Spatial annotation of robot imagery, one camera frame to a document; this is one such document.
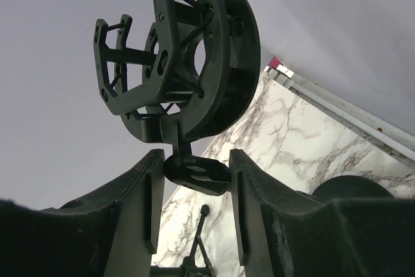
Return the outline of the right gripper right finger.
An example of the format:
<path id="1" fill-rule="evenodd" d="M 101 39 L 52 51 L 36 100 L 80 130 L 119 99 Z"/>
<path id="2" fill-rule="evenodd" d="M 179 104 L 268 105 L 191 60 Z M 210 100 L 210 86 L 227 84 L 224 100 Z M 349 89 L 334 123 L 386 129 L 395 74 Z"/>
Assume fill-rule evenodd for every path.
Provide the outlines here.
<path id="1" fill-rule="evenodd" d="M 231 199 L 247 276 L 413 276 L 414 201 L 361 176 L 311 194 L 230 152 Z"/>

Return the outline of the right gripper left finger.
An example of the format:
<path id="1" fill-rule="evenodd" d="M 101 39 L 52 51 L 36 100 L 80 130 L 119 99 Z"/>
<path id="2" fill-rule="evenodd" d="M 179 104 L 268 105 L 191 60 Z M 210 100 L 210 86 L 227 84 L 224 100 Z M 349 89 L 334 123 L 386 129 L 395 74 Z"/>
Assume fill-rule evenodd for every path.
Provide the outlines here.
<path id="1" fill-rule="evenodd" d="M 2 276 L 149 276 L 159 237 L 165 155 L 61 208 L 1 201 Z"/>

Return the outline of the black tripod microphone stand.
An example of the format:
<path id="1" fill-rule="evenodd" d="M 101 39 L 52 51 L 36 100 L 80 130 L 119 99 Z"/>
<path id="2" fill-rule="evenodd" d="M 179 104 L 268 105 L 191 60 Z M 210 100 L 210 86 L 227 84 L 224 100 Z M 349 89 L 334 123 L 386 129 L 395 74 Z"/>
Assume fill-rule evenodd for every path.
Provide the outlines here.
<path id="1" fill-rule="evenodd" d="M 204 226 L 204 221 L 210 213 L 210 207 L 207 204 L 202 205 L 200 209 L 200 220 L 196 229 L 196 234 L 193 239 L 191 251 L 186 256 L 182 264 L 179 267 L 159 267 L 156 265 L 151 266 L 150 276 L 151 277 L 216 277 L 217 273 L 213 268 L 213 265 L 208 257 L 206 248 L 203 244 L 201 233 Z M 204 261 L 203 267 L 196 265 L 196 252 L 200 251 L 202 259 Z"/>

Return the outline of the black shock-mount round-base stand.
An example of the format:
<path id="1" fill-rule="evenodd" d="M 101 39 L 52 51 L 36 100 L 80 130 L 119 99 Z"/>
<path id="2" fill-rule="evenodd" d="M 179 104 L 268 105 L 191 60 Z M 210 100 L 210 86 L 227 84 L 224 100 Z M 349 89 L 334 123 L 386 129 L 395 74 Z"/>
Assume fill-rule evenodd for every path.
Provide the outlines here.
<path id="1" fill-rule="evenodd" d="M 145 143 L 166 143 L 166 157 L 151 150 L 128 174 L 169 179 L 210 196 L 231 193 L 235 207 L 253 200 L 391 201 L 377 182 L 359 175 L 325 180 L 312 193 L 291 189 L 300 172 L 268 174 L 260 163 L 314 151 L 315 128 L 297 126 L 298 99 L 276 95 L 259 73 L 259 33 L 247 0 L 153 0 L 155 21 L 144 50 L 131 49 L 132 18 L 116 25 L 98 19 L 94 55 L 101 97 L 129 133 Z"/>

